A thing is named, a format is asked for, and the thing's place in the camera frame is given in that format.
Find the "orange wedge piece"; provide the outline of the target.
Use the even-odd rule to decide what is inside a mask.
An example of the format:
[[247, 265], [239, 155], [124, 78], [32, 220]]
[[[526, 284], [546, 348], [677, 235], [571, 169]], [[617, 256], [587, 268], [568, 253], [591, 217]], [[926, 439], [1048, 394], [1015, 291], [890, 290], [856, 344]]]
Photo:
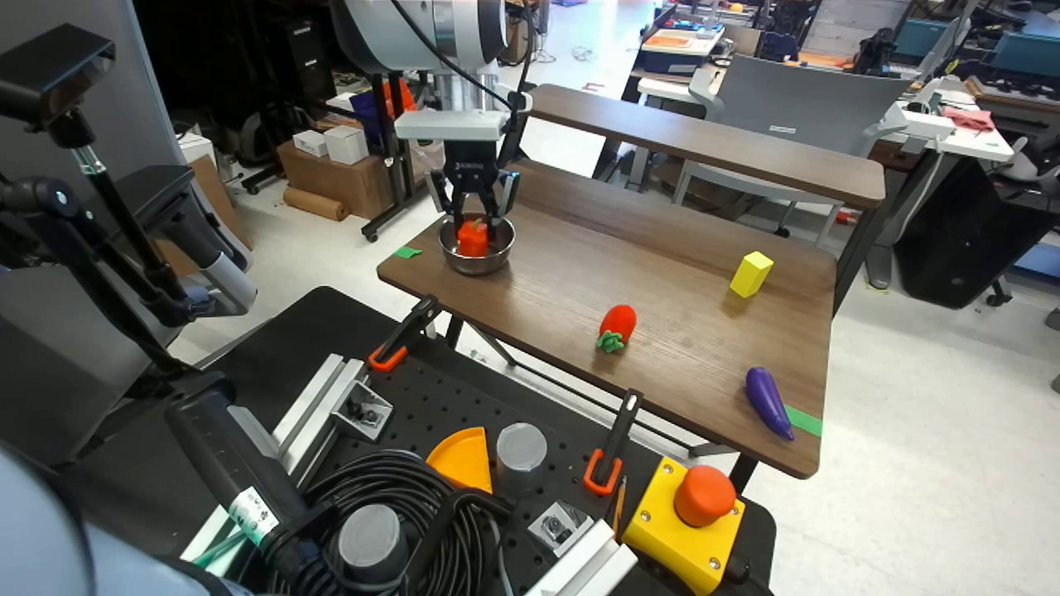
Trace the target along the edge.
[[426, 463], [455, 489], [493, 493], [487, 433], [482, 426], [450, 434], [432, 449]]

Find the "aluminium bracket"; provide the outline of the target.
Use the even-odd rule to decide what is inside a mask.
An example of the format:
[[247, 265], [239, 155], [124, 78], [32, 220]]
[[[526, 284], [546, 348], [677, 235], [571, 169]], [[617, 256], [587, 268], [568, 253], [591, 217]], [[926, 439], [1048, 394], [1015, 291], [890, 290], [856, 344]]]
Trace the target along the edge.
[[277, 457], [301, 489], [338, 438], [376, 445], [393, 413], [371, 388], [365, 362], [331, 354], [277, 423]]
[[527, 525], [552, 565], [525, 596], [610, 596], [638, 558], [614, 538], [602, 518], [590, 518], [556, 501]]

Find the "pink cloth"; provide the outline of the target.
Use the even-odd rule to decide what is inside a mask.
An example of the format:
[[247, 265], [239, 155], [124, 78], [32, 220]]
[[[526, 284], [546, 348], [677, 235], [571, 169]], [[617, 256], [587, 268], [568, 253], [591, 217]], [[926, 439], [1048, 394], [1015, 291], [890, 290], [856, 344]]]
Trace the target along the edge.
[[966, 129], [966, 132], [982, 133], [995, 130], [995, 121], [993, 121], [992, 112], [987, 112], [987, 110], [944, 106], [942, 116], [950, 118], [955, 127]]

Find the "yellow emergency stop button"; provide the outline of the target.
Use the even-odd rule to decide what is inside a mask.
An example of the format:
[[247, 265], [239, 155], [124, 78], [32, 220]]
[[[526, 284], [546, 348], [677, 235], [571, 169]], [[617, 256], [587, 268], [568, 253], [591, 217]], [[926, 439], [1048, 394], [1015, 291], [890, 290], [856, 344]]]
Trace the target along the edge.
[[730, 562], [744, 510], [725, 473], [662, 457], [620, 538], [693, 596], [711, 596]]

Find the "grey cylinder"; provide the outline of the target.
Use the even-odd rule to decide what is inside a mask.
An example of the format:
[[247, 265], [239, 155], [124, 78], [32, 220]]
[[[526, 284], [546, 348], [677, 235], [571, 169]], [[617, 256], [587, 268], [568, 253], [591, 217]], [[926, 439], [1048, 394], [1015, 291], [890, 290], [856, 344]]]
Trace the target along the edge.
[[547, 438], [537, 426], [515, 422], [504, 427], [495, 455], [501, 494], [523, 497], [537, 490], [548, 456]]
[[412, 555], [401, 518], [385, 504], [368, 504], [349, 514], [338, 550], [349, 577], [359, 584], [398, 579]]

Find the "grey office chair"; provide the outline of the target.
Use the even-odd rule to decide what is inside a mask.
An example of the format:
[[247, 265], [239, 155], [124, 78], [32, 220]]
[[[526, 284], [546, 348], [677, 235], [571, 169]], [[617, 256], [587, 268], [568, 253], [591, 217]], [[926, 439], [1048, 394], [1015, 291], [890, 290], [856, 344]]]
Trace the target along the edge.
[[808, 147], [867, 157], [874, 143], [908, 126], [898, 106], [912, 80], [822, 70], [734, 55], [716, 92], [697, 70], [688, 92], [706, 121]]

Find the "brown paper roll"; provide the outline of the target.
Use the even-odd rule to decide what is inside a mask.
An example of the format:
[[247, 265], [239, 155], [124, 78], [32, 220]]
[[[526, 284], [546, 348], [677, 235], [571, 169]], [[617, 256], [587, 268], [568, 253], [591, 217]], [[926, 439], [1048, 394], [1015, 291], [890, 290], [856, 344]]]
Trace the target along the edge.
[[284, 190], [283, 200], [287, 206], [292, 206], [292, 208], [299, 209], [307, 214], [317, 215], [323, 220], [342, 222], [342, 220], [347, 220], [349, 216], [344, 204], [326, 199], [325, 196], [307, 191], [300, 191], [299, 189], [292, 188], [292, 186], [288, 186]]

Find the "yellow block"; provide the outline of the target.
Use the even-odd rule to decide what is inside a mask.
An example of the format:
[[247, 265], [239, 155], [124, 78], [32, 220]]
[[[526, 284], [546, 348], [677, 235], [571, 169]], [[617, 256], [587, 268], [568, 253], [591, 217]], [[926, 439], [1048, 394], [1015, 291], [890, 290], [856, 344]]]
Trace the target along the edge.
[[735, 271], [730, 290], [741, 298], [750, 298], [764, 285], [768, 271], [772, 271], [773, 259], [761, 252], [750, 252], [742, 257]]

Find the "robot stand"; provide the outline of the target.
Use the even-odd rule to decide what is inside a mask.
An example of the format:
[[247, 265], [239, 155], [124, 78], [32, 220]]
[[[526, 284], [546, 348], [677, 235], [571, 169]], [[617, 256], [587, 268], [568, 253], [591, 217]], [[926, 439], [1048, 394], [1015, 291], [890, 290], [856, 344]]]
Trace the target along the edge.
[[[296, 397], [332, 354], [360, 358], [395, 328], [393, 318], [321, 286], [249, 332], [210, 363], [236, 388], [245, 405], [272, 430]], [[591, 518], [610, 511], [581, 483], [594, 449], [606, 430], [510, 376], [458, 354], [442, 339], [422, 339], [390, 372], [372, 372], [369, 384], [395, 407], [379, 442], [336, 436], [307, 480], [329, 499], [351, 497], [344, 483], [356, 461], [379, 449], [427, 456], [458, 430], [481, 426], [488, 437], [516, 423], [534, 424], [547, 438], [537, 476], [522, 487], [494, 488], [513, 502], [513, 516], [500, 524], [504, 558], [513, 591], [526, 594], [556, 558], [528, 531], [556, 501]], [[214, 512], [216, 502], [176, 445], [164, 421], [166, 403], [136, 416], [113, 438], [90, 450], [60, 477], [84, 511], [107, 531], [153, 555], [178, 557]]]

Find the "white desk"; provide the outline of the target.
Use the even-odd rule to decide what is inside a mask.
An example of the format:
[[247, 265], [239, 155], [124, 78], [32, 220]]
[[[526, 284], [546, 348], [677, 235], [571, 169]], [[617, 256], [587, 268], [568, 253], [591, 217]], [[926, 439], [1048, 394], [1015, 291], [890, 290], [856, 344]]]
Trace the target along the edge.
[[977, 160], [987, 165], [1006, 165], [1014, 150], [996, 129], [974, 132], [959, 126], [943, 113], [913, 113], [909, 101], [900, 99], [887, 110], [881, 128], [887, 135], [879, 140], [911, 158], [911, 170], [898, 191], [887, 196], [879, 212], [879, 233], [865, 257], [867, 286], [886, 293], [891, 284], [894, 245], [904, 234], [909, 220], [928, 196], [961, 160]]

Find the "black power strip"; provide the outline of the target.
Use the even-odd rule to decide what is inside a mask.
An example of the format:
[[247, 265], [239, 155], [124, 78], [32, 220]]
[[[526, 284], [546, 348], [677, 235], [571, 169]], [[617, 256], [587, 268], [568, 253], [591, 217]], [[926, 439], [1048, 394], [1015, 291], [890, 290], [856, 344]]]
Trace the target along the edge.
[[267, 441], [243, 428], [234, 398], [219, 372], [189, 376], [164, 419], [212, 497], [292, 593], [337, 596], [340, 584], [307, 531], [316, 514]]

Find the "steel pot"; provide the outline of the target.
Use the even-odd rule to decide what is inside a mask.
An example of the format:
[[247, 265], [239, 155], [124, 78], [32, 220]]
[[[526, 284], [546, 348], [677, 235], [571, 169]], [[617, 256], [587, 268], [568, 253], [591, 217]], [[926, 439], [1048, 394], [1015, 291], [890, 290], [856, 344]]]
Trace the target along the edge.
[[485, 240], [484, 253], [469, 256], [460, 252], [458, 229], [452, 218], [442, 218], [438, 234], [441, 252], [454, 271], [466, 276], [487, 276], [500, 271], [513, 250], [516, 230], [511, 220], [499, 220], [493, 226], [494, 236]]

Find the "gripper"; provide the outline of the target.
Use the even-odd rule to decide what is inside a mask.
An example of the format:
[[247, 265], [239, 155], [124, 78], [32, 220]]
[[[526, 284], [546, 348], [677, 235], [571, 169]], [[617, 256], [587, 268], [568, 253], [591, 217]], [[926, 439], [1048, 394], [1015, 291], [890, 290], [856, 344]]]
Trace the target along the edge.
[[450, 216], [455, 227], [465, 222], [465, 194], [491, 194], [487, 201], [487, 226], [493, 229], [506, 218], [518, 197], [519, 172], [499, 172], [496, 141], [444, 141], [446, 164], [426, 178], [436, 210]]

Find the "large cardboard box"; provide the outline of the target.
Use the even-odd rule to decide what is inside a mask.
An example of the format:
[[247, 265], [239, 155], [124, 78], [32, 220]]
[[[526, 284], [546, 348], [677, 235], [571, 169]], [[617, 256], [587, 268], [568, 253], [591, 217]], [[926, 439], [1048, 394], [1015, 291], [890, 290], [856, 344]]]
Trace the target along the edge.
[[343, 204], [357, 218], [373, 220], [393, 206], [393, 189], [379, 157], [341, 165], [296, 148], [292, 141], [277, 148], [277, 157], [292, 188]]

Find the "red toy bell pepper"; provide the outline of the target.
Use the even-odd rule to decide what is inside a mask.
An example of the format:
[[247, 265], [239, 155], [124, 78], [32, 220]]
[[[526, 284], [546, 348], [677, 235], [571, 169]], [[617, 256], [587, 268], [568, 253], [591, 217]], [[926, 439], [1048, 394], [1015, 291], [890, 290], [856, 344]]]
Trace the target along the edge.
[[469, 259], [489, 255], [489, 227], [484, 220], [465, 220], [455, 233], [455, 252]]

